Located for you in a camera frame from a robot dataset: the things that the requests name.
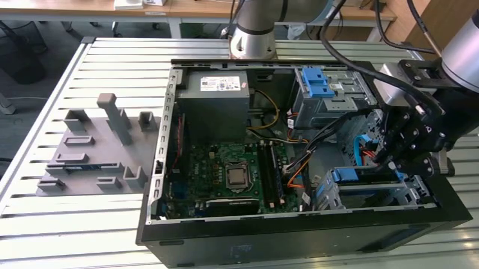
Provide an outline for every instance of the metal work table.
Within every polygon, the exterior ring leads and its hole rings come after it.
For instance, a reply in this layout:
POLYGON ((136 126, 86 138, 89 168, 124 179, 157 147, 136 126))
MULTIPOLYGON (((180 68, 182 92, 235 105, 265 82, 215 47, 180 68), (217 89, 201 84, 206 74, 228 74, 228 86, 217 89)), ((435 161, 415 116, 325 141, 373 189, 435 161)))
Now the metal work table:
MULTIPOLYGON (((384 62, 411 55, 380 43, 336 42, 351 59, 384 62)), ((277 41, 280 59, 331 59, 319 42, 277 41)), ((104 117, 96 97, 112 92, 128 115, 161 113, 169 60, 228 57, 223 40, 109 39, 81 44, 0 181, 0 265, 8 268, 164 268, 134 245, 141 194, 36 197, 36 183, 52 158, 69 108, 104 117)), ((251 263, 224 268, 435 268, 479 267, 479 136, 463 137, 449 152, 449 182, 473 220, 435 232, 387 253, 251 263)))

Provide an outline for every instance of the power supply label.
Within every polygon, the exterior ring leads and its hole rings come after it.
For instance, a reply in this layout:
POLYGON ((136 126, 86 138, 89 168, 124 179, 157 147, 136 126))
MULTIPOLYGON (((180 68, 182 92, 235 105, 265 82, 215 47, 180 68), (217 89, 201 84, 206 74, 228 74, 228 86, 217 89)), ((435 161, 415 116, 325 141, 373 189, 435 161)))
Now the power supply label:
POLYGON ((240 91, 240 77, 202 77, 200 91, 240 91))

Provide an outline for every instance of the ram slot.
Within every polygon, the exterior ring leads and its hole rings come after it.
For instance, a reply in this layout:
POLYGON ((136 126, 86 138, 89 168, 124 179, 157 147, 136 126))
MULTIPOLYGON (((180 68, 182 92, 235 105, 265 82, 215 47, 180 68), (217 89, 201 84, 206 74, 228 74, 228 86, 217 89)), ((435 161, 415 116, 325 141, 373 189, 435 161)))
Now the ram slot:
POLYGON ((257 159, 265 207, 273 208, 279 204, 277 187, 273 176, 273 163, 269 145, 257 145, 257 159))
POLYGON ((271 152, 271 159, 272 159, 272 174, 273 174, 273 180, 276 182, 276 190, 277 190, 277 197, 279 197, 279 203, 284 204, 284 192, 283 192, 283 183, 281 183, 281 171, 279 169, 279 163, 277 163, 277 154, 275 151, 275 147, 269 144, 269 152, 271 152))

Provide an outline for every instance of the white label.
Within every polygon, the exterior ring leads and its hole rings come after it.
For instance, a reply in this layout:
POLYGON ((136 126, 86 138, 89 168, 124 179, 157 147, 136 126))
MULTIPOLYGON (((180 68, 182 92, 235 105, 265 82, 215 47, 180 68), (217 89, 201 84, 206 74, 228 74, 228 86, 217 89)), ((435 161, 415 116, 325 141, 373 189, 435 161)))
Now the white label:
POLYGON ((287 127, 293 129, 293 119, 287 119, 287 127))
POLYGON ((240 91, 240 77, 202 77, 200 91, 240 91))
POLYGON ((341 85, 340 83, 337 83, 337 84, 329 84, 329 88, 331 88, 331 89, 336 89, 336 90, 344 90, 344 89, 343 89, 343 85, 341 85))
POLYGON ((309 203, 311 203, 311 198, 309 198, 309 196, 305 194, 305 192, 303 192, 301 199, 303 199, 304 203, 307 203, 307 204, 309 205, 309 203))
POLYGON ((164 12, 145 12, 144 14, 153 15, 153 16, 165 16, 166 15, 166 13, 164 13, 164 12))

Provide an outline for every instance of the orange wire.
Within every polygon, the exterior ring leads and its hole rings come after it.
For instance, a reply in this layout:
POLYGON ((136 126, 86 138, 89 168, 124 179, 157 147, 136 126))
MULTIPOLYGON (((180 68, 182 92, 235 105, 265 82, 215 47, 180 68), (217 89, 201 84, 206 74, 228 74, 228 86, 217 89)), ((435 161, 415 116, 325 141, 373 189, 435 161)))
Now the orange wire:
POLYGON ((373 154, 372 152, 369 151, 363 151, 363 153, 369 156, 371 158, 376 157, 376 154, 373 154))
POLYGON ((288 187, 304 188, 303 186, 299 187, 300 185, 291 184, 291 183, 292 183, 293 179, 296 178, 299 172, 304 169, 304 167, 305 167, 305 165, 308 164, 309 160, 311 160, 311 157, 305 160, 305 162, 303 163, 303 165, 301 165, 300 168, 297 169, 296 173, 292 175, 289 181, 287 182, 287 186, 288 186, 288 187))

